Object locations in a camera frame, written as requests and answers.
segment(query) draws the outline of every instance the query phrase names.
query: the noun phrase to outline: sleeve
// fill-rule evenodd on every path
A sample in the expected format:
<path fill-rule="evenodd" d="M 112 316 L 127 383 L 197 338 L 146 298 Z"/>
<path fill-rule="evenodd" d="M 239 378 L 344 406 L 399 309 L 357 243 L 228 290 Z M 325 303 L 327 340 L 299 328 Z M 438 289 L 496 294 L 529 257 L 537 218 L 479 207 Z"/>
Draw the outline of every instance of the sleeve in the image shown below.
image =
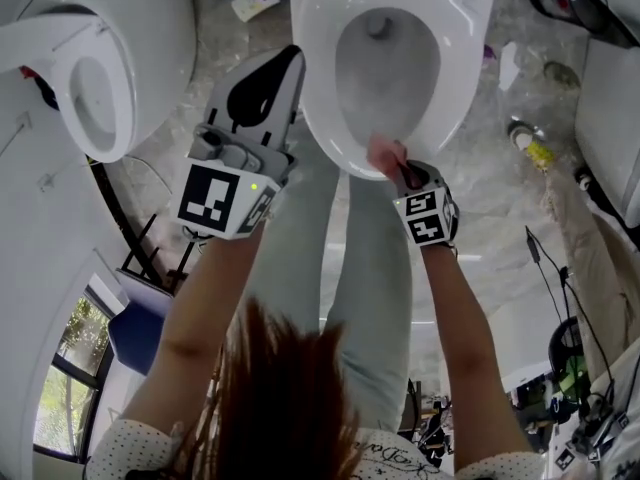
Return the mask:
<path fill-rule="evenodd" d="M 540 480 L 545 461 L 537 453 L 505 453 L 470 464 L 456 473 L 456 480 Z"/>
<path fill-rule="evenodd" d="M 155 471 L 171 464 L 182 441 L 178 424 L 171 436 L 132 420 L 116 420 L 85 466 L 86 480 L 123 480 L 130 471 Z"/>

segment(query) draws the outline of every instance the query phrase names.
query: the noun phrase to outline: white shirt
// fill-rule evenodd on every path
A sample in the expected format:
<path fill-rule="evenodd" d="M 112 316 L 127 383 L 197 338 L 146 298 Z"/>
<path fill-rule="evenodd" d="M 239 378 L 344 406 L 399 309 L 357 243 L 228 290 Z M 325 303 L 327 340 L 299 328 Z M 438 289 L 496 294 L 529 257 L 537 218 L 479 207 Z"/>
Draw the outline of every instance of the white shirt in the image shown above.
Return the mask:
<path fill-rule="evenodd" d="M 356 447 L 364 446 L 354 479 L 448 480 L 420 451 L 402 437 L 381 430 L 361 429 Z M 86 466 L 87 480 L 122 480 L 133 470 L 153 471 L 171 463 L 182 442 L 180 432 L 168 436 L 148 425 L 117 420 L 106 432 Z M 539 480 L 544 461 L 534 453 L 509 453 L 472 464 L 456 479 Z"/>
<path fill-rule="evenodd" d="M 611 449 L 604 455 L 600 465 L 603 480 L 626 480 L 633 467 L 640 461 L 640 372 L 638 372 L 633 392 L 631 384 L 640 355 L 640 339 L 636 340 L 611 366 L 615 379 L 614 406 L 624 411 L 630 400 L 627 418 L 629 425 L 615 439 Z M 605 373 L 591 387 L 592 392 L 604 393 L 609 385 Z"/>

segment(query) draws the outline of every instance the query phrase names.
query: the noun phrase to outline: box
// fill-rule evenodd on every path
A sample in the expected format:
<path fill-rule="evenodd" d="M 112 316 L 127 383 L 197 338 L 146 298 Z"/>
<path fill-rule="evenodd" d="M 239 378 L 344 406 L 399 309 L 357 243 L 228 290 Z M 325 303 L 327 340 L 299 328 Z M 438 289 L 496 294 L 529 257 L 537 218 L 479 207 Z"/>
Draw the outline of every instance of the box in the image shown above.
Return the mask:
<path fill-rule="evenodd" d="M 171 198 L 171 219 L 193 231 L 227 240 L 253 233 L 281 190 L 271 178 L 187 157 Z"/>
<path fill-rule="evenodd" d="M 451 240 L 455 206 L 445 187 L 394 201 L 409 239 L 418 246 Z"/>

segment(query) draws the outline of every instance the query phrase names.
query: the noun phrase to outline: red hair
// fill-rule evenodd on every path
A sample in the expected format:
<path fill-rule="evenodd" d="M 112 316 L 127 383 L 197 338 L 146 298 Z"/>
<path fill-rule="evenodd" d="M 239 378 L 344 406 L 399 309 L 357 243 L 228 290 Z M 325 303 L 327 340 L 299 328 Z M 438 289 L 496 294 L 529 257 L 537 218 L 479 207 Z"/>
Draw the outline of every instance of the red hair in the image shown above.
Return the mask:
<path fill-rule="evenodd" d="M 219 388 L 161 478 L 349 479 L 361 454 L 337 362 L 341 334 L 303 335 L 250 300 Z"/>

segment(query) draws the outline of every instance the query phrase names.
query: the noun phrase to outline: toilet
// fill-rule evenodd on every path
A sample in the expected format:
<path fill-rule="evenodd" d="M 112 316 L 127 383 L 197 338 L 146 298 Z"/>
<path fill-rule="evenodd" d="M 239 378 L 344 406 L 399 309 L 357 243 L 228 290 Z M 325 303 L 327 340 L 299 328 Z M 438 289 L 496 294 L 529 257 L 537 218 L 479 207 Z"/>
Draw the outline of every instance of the toilet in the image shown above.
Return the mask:
<path fill-rule="evenodd" d="M 99 162 L 169 117 L 195 53 L 191 0 L 22 0 L 0 27 L 0 72 L 26 66 L 43 78 L 71 137 Z"/>
<path fill-rule="evenodd" d="M 349 174 L 373 133 L 431 161 L 473 101 L 493 0 L 291 0 L 307 74 L 301 105 L 325 153 Z"/>

